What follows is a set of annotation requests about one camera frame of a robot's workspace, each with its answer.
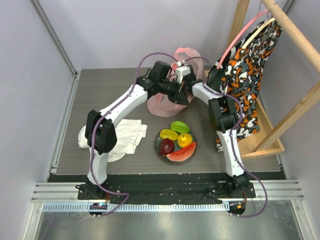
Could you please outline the green fake starfruit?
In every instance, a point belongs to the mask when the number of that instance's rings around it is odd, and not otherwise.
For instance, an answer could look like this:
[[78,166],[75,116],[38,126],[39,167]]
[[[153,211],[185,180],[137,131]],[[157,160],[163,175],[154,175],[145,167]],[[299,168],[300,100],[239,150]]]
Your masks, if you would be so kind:
[[190,128],[189,126],[182,122],[182,121],[173,121],[171,124],[170,124],[170,129],[175,131],[175,132],[178,132],[180,134],[186,134],[186,133],[189,133],[190,132]]

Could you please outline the yellow fake starfruit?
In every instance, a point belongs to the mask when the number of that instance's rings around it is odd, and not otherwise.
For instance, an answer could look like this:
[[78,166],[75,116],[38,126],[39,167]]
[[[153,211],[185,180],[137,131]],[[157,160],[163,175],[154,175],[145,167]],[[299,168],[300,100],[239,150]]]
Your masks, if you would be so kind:
[[176,131],[168,128],[162,129],[159,133],[159,136],[162,140],[170,139],[172,141],[176,141],[179,138],[179,134]]

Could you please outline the red fake apple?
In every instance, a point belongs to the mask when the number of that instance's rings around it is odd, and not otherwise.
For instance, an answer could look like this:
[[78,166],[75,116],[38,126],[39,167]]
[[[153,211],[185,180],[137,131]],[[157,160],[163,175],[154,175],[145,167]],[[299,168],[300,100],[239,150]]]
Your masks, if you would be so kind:
[[159,153],[164,157],[168,154],[173,153],[174,150],[175,143],[169,138],[163,139],[159,144]]

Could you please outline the fake watermelon slice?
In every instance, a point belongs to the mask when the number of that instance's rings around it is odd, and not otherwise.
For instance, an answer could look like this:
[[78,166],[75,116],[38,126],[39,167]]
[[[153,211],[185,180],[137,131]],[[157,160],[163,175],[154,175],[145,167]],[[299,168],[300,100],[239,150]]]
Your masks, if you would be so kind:
[[183,162],[189,159],[196,151],[197,144],[192,142],[190,145],[166,155],[166,158],[175,163]]

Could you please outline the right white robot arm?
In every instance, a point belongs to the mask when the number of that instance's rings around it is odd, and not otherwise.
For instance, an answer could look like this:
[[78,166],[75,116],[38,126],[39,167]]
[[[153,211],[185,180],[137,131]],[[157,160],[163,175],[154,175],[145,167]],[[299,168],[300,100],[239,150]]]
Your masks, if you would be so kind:
[[237,141],[237,126],[240,118],[236,110],[238,100],[235,97],[219,93],[208,87],[201,80],[196,79],[193,67],[183,65],[178,81],[183,83],[188,94],[202,100],[208,105],[209,122],[218,136],[226,166],[226,193],[233,198],[241,195],[249,186],[249,178],[242,164]]

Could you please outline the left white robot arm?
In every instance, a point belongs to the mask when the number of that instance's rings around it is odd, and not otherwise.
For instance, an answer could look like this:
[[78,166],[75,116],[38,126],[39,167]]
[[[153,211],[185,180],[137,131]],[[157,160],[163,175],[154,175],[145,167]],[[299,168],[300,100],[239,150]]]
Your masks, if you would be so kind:
[[175,104],[189,103],[186,91],[187,76],[193,73],[192,67],[178,62],[174,69],[175,80],[170,80],[172,68],[158,60],[146,74],[138,76],[129,89],[108,107],[87,115],[85,137],[90,149],[88,180],[92,183],[89,194],[100,200],[107,192],[103,184],[107,180],[108,154],[118,139],[116,127],[136,107],[150,97],[161,93]]

